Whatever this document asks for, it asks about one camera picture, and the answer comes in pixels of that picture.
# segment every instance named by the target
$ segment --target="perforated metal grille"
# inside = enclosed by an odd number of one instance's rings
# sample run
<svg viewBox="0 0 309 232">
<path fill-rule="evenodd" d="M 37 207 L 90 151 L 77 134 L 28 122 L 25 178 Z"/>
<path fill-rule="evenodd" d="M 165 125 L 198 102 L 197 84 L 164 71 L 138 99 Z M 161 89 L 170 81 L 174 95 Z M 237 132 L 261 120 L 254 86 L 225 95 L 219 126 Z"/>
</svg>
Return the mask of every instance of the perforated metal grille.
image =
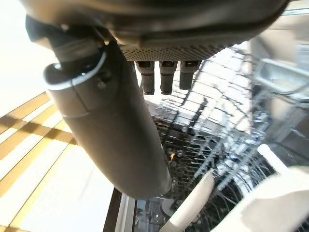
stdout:
<svg viewBox="0 0 309 232">
<path fill-rule="evenodd" d="M 212 57 L 228 45 L 178 46 L 167 48 L 124 49 L 128 61 L 203 60 Z"/>
</svg>

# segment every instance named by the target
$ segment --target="dishwasher rack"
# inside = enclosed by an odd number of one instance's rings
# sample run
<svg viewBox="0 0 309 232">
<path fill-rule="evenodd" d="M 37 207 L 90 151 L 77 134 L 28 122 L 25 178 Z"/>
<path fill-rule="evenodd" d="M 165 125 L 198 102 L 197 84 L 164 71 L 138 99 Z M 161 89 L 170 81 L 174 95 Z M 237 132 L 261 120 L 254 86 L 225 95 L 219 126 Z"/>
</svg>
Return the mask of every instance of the dishwasher rack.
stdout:
<svg viewBox="0 0 309 232">
<path fill-rule="evenodd" d="M 226 48 L 202 61 L 190 90 L 179 90 L 176 71 L 173 93 L 163 96 L 160 104 L 149 102 L 172 187 L 164 196 L 137 201 L 136 232 L 146 227 L 158 231 L 170 217 L 163 202 L 172 202 L 169 211 L 174 212 L 208 170 L 215 177 L 215 190 L 186 231 L 211 231 L 256 185 L 278 171 L 258 152 L 262 144 L 288 154 L 287 166 L 309 164 L 309 157 L 283 143 L 291 133 L 303 144 L 308 141 L 300 125 L 308 126 L 309 79 L 299 79 L 299 70 L 293 68 L 284 73 L 280 64 L 276 70 L 276 63 L 255 58 L 246 46 Z M 309 231 L 309 222 L 297 231 Z"/>
</svg>

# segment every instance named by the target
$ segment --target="wooden floor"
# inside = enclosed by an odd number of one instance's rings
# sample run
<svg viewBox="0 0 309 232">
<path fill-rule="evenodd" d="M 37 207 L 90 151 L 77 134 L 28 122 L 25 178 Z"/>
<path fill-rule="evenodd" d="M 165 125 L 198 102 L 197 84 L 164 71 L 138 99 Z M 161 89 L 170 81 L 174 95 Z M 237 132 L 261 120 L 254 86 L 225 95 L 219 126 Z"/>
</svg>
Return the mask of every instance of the wooden floor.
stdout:
<svg viewBox="0 0 309 232">
<path fill-rule="evenodd" d="M 113 189 L 46 93 L 0 118 L 0 232 L 101 232 Z"/>
</svg>

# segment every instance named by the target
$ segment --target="gray cylindrical pipe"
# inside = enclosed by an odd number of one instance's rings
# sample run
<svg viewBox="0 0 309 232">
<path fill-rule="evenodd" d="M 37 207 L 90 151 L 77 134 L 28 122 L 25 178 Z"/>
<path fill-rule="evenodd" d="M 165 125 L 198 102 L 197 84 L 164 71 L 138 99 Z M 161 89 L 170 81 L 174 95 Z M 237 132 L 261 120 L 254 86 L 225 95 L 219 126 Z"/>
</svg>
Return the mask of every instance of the gray cylindrical pipe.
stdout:
<svg viewBox="0 0 309 232">
<path fill-rule="evenodd" d="M 134 199 L 169 190 L 158 132 L 134 67 L 116 43 L 105 47 L 97 67 L 86 74 L 68 80 L 50 65 L 44 77 L 78 143 L 117 189 Z"/>
</svg>

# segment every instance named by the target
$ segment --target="black plastic housing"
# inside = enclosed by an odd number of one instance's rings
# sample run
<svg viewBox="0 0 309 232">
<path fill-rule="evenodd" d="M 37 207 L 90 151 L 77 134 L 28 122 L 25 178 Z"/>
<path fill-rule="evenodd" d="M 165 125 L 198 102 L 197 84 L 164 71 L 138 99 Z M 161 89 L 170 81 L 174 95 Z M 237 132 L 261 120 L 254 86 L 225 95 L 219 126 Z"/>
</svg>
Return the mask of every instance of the black plastic housing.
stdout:
<svg viewBox="0 0 309 232">
<path fill-rule="evenodd" d="M 105 47 L 98 65 L 88 73 L 68 79 L 50 65 L 44 77 L 78 143 L 117 189 L 134 199 L 169 190 L 159 134 L 133 63 L 126 61 L 116 42 Z"/>
</svg>

